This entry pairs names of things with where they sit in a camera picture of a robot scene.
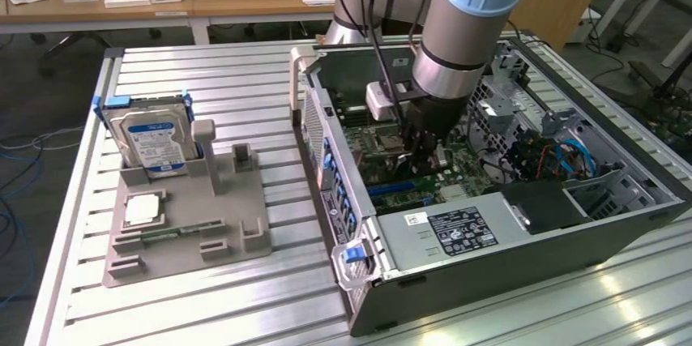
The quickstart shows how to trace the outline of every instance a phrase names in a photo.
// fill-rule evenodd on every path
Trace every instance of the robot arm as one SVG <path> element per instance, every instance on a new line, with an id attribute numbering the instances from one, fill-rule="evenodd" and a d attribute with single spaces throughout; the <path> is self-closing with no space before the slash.
<path id="1" fill-rule="evenodd" d="M 519 0 L 431 0 L 413 65 L 412 86 L 419 97 L 409 101 L 403 128 L 404 146 L 415 159 L 419 156 L 424 160 L 433 153 L 437 142 L 444 142 L 460 121 L 517 3 Z M 381 105 L 369 108 L 373 111 Z"/>

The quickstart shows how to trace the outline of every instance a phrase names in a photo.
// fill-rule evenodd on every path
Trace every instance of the aluminum extrusion table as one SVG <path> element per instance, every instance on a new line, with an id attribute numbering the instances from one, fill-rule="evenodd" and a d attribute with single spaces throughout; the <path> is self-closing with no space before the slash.
<path id="1" fill-rule="evenodd" d="M 288 52 L 313 41 L 127 49 L 96 94 L 187 89 L 215 119 L 223 152 L 260 153 L 271 256 L 104 288 L 120 154 L 91 113 L 27 344 L 680 344 L 692 340 L 692 218 L 641 237 L 607 263 L 363 338 L 348 335 L 288 110 Z M 675 176 L 692 170 L 543 45 L 535 51 Z M 537 74 L 529 87 L 568 104 Z"/>

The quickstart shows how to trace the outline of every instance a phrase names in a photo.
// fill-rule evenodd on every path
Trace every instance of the metal table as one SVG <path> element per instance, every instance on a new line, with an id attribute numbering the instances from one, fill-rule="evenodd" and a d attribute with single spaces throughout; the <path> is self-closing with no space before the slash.
<path id="1" fill-rule="evenodd" d="M 363 338 L 348 335 L 288 110 L 288 51 L 313 41 L 127 49 L 103 63 L 96 94 L 187 89 L 219 126 L 217 152 L 260 152 L 269 257 L 107 289 L 120 154 L 88 116 L 27 344 L 635 344 L 692 340 L 692 218 L 640 238 L 607 263 Z M 541 44 L 535 51 L 692 187 L 691 167 Z M 529 87 L 568 102 L 543 80 Z"/>

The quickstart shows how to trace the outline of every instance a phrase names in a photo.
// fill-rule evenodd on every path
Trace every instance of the hard drive label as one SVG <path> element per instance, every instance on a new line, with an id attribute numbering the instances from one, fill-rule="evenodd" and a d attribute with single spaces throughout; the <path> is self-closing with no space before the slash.
<path id="1" fill-rule="evenodd" d="M 185 157 L 180 145 L 172 140 L 173 123 L 131 126 L 128 131 L 141 164 L 147 169 L 165 171 L 181 168 Z"/>
<path id="2" fill-rule="evenodd" d="M 475 207 L 428 216 L 444 253 L 455 256 L 497 245 L 497 240 Z"/>

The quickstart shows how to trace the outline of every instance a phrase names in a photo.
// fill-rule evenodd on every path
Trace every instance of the white cable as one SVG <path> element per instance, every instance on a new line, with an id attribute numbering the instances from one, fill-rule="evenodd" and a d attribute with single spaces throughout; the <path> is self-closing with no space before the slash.
<path id="1" fill-rule="evenodd" d="M 39 147 L 39 141 L 45 141 L 53 135 L 72 133 L 73 131 L 83 131 L 83 130 L 84 130 L 84 126 L 60 129 L 57 131 L 53 131 L 52 133 L 45 133 L 45 134 L 39 135 L 29 143 L 25 143 L 23 145 L 7 146 L 0 143 L 0 148 L 3 148 L 5 150 L 20 150 L 20 149 L 27 149 L 28 147 L 33 147 L 35 149 L 43 149 L 45 151 L 68 149 L 71 147 L 79 146 L 79 142 L 71 143 L 69 145 L 56 146 L 56 147 Z"/>

